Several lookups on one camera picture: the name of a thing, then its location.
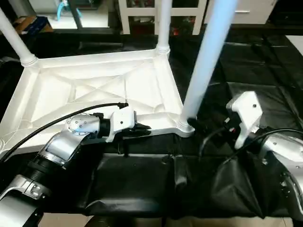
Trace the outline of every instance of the floor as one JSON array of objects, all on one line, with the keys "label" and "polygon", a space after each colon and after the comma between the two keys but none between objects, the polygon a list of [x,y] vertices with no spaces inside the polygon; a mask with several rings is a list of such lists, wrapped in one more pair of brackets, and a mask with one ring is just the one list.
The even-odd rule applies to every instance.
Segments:
[{"label": "floor", "polygon": [[[287,36],[293,45],[303,55],[303,36]],[[46,213],[39,227],[84,227],[91,217],[78,214]],[[198,219],[183,218],[178,221],[169,220],[167,227],[292,227],[290,218],[228,218],[228,219]]]}]

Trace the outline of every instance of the black fabric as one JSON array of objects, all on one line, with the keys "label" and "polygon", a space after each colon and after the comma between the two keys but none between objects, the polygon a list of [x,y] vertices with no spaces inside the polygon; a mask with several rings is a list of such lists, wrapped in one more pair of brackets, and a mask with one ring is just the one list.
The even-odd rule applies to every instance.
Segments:
[{"label": "black fabric", "polygon": [[[74,35],[71,39],[70,35],[39,34],[24,38],[39,58],[142,50],[156,43],[153,36]],[[105,41],[116,46],[83,45]],[[182,101],[200,42],[197,36],[170,39],[169,61]],[[301,129],[302,62],[302,55],[285,36],[229,36],[198,114],[205,132],[222,124],[226,103],[246,90],[258,95],[264,112],[262,126]],[[63,190],[53,196],[46,211],[173,218],[288,216],[274,168],[248,151],[221,165],[233,149],[228,137],[220,135],[206,146],[199,163],[203,136],[161,135],[83,146],[81,162],[69,170]],[[30,155],[18,155],[6,165],[15,166],[26,157]]]}]

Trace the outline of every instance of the black tablecloth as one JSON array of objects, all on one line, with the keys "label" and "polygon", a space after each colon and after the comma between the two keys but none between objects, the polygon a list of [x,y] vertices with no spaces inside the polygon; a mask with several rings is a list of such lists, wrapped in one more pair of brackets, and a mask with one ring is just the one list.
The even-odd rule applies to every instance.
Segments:
[{"label": "black tablecloth", "polygon": [[[39,34],[23,38],[39,58],[142,50],[156,44],[153,36]],[[104,42],[121,44],[108,47]],[[200,42],[199,36],[170,38],[169,61],[182,100]],[[5,41],[0,43],[5,50],[0,55],[15,56]],[[3,114],[22,67],[9,62],[0,72]],[[198,119],[205,133],[218,128],[227,116],[226,103],[241,91],[254,90],[264,112],[262,126],[301,129],[302,86],[303,57],[285,36],[230,35]],[[198,162],[202,138],[169,134],[83,146],[81,161],[69,170],[45,211],[173,218],[288,216],[274,168],[248,151],[218,168],[233,153],[222,136],[210,142]],[[6,163],[6,182],[32,156],[11,158]]]}]

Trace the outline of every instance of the black cable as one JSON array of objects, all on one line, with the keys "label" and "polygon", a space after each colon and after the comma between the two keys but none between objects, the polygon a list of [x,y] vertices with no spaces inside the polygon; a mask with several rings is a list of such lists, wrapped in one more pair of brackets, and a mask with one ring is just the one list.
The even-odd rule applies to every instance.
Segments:
[{"label": "black cable", "polygon": [[234,157],[236,157],[237,155],[240,154],[240,152],[244,151],[247,147],[249,147],[251,144],[253,144],[254,142],[256,142],[257,140],[260,139],[264,139],[266,136],[269,136],[271,134],[274,133],[278,133],[278,132],[295,132],[295,133],[299,133],[303,136],[303,131],[297,130],[297,129],[275,129],[275,130],[271,130],[268,132],[265,132],[262,135],[256,136],[252,141],[250,141],[248,144],[246,144],[245,146],[241,147],[240,149],[238,149],[234,154],[232,154],[228,159],[226,159],[224,162],[222,162],[221,165],[225,165],[226,163],[228,163],[230,160],[232,160]]},{"label": "black cable", "polygon": [[204,151],[204,148],[206,146],[206,144],[208,143],[208,141],[213,137],[215,136],[216,134],[219,134],[220,132],[226,130],[225,127],[221,127],[219,129],[216,129],[214,130],[213,132],[211,132],[208,136],[206,136],[204,138],[204,140],[202,141],[201,145],[200,145],[200,148],[199,148],[199,161],[201,160],[201,157],[203,155],[203,151]]},{"label": "black cable", "polygon": [[123,108],[125,106],[128,106],[127,103],[105,103],[105,104],[98,104],[98,105],[93,105],[78,111],[75,111],[73,113],[70,113],[68,115],[65,115],[61,118],[58,118],[52,122],[49,122],[48,124],[40,127],[39,129],[37,129],[36,131],[32,132],[31,134],[29,134],[28,136],[26,136],[24,139],[22,139],[20,142],[18,142],[15,146],[13,146],[1,159],[0,159],[0,165],[2,163],[4,163],[14,152],[15,150],[17,150],[17,148],[19,148],[22,144],[24,144],[26,141],[28,141],[30,138],[34,137],[35,135],[37,135],[38,133],[42,132],[44,129],[47,129],[48,127],[57,124],[61,121],[64,121],[67,118],[73,117],[74,115],[80,114],[82,112],[88,111],[88,110],[92,110],[92,109],[96,109],[96,108],[100,108],[100,107],[105,107],[105,106],[113,106],[116,105],[119,108]]}]

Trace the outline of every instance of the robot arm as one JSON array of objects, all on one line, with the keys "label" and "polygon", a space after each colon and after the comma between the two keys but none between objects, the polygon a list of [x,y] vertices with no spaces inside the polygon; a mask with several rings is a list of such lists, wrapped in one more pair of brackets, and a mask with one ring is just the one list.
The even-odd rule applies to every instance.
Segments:
[{"label": "robot arm", "polygon": [[110,119],[104,119],[102,113],[83,113],[67,119],[64,129],[48,141],[23,173],[0,194],[0,226],[23,227],[29,220],[37,223],[41,218],[38,207],[12,196],[12,192],[35,201],[51,196],[84,142],[97,143],[103,137],[107,137],[105,142],[113,142],[118,133],[127,137],[149,135],[148,129],[149,126],[137,123],[136,112],[129,106],[113,112]]},{"label": "robot arm", "polygon": [[[258,98],[253,91],[246,91],[232,99],[226,106],[231,116],[237,115],[241,132],[236,140],[235,148],[240,149],[256,135],[267,132],[259,127],[262,116]],[[258,141],[260,151],[259,158],[264,160],[269,156],[274,165],[283,165],[281,176],[281,192],[284,195],[290,216],[303,221],[303,141],[301,139],[283,135],[271,134]]]}]

